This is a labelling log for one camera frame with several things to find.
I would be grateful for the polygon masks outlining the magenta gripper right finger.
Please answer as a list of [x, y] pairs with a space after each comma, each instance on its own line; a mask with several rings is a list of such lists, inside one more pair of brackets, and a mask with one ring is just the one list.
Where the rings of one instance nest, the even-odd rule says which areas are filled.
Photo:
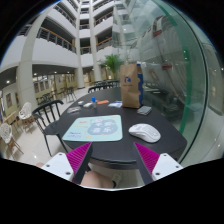
[[133, 152], [145, 185], [182, 169], [182, 166], [167, 153], [157, 154], [135, 142]]

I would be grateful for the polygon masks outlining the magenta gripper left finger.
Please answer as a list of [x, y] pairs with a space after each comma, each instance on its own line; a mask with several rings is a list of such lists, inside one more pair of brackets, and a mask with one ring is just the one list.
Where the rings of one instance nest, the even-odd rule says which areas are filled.
[[80, 184], [87, 171], [92, 152], [92, 143], [88, 142], [67, 154], [57, 153], [42, 166], [42, 169], [75, 184]]

